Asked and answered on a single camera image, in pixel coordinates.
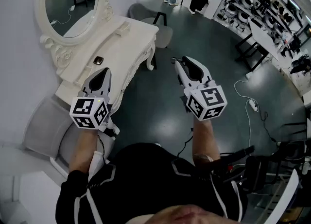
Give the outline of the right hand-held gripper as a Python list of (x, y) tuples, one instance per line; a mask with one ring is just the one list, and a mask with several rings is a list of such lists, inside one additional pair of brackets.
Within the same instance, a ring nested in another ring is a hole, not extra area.
[(187, 112), (191, 112), (199, 121), (220, 116), (227, 106), (227, 100), (221, 86), (210, 78), (208, 69), (197, 60), (183, 56), (172, 57), (177, 78), (184, 89), (181, 100)]

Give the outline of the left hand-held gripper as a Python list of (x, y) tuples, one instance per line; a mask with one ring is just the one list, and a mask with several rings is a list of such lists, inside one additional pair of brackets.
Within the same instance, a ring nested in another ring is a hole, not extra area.
[(110, 117), (109, 93), (112, 73), (109, 68), (92, 73), (73, 98), (69, 115), (78, 128), (104, 131), (114, 130)]

